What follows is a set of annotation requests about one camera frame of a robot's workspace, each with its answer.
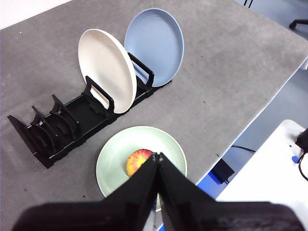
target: gray felt surface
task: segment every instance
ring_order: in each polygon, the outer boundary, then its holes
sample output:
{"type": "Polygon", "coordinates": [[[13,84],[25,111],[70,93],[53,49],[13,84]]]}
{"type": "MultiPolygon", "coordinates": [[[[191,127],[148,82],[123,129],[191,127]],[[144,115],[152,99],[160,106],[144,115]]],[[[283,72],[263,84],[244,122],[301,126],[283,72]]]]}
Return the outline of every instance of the gray felt surface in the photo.
{"type": "Polygon", "coordinates": [[[186,154],[188,178],[197,182],[307,56],[305,39],[232,0],[74,0],[2,30],[2,230],[32,205],[101,200],[99,151],[136,125],[171,134],[186,154]],[[169,11],[183,31],[185,55],[174,81],[47,170],[6,116],[28,124],[31,105],[47,113],[52,94],[63,102],[78,96],[85,87],[77,58],[81,34],[101,28],[123,43],[132,18],[150,7],[169,11]]]}

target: apple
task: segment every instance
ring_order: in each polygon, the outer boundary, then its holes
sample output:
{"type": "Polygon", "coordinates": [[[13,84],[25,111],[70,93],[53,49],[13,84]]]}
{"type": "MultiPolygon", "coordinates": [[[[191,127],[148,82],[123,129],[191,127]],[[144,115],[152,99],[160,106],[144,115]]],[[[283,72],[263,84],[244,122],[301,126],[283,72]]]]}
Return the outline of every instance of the apple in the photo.
{"type": "Polygon", "coordinates": [[[131,177],[143,163],[152,155],[152,151],[147,149],[136,150],[131,154],[126,162],[126,171],[129,177],[131,177]]]}

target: white table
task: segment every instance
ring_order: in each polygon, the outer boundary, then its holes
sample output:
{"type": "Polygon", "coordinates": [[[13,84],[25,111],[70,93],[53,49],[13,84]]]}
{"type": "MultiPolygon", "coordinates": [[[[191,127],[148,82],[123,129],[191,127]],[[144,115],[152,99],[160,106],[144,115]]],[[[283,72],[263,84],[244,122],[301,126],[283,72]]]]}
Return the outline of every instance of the white table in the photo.
{"type": "Polygon", "coordinates": [[[293,209],[308,230],[308,181],[292,156],[301,149],[296,137],[305,129],[292,120],[283,121],[216,199],[270,201],[293,209]]]}

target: blue floor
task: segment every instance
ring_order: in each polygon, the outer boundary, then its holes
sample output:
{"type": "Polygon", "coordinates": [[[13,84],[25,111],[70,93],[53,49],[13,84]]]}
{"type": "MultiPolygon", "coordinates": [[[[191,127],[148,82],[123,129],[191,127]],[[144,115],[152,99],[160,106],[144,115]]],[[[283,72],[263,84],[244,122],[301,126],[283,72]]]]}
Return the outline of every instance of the blue floor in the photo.
{"type": "MultiPolygon", "coordinates": [[[[287,27],[294,19],[308,19],[308,0],[254,0],[250,9],[287,27]]],[[[308,39],[308,25],[297,25],[294,30],[308,39]]],[[[267,137],[285,119],[308,128],[308,70],[298,70],[278,93],[275,99],[235,142],[236,145],[257,150],[267,137]]],[[[253,154],[230,148],[223,159],[235,171],[230,180],[245,165],[253,154]]],[[[220,184],[210,173],[198,186],[213,198],[222,192],[226,183],[220,184]]]]}

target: white plate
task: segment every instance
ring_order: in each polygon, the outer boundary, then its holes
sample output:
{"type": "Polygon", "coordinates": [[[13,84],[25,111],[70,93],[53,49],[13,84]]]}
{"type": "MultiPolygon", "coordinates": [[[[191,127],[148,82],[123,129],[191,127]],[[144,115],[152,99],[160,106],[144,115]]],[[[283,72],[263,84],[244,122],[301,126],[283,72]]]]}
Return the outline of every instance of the white plate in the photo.
{"type": "MultiPolygon", "coordinates": [[[[168,133],[153,127],[138,126],[114,135],[102,148],[96,164],[97,183],[105,197],[129,179],[126,173],[127,158],[138,149],[163,152],[187,176],[187,163],[178,142],[168,133]]],[[[156,211],[161,210],[159,199],[156,211]]]]}
{"type": "MultiPolygon", "coordinates": [[[[137,81],[121,43],[103,30],[89,29],[79,40],[78,58],[84,80],[89,76],[114,99],[115,113],[126,112],[136,97],[137,81]]],[[[105,108],[109,107],[108,100],[95,88],[91,93],[105,108]]]]}

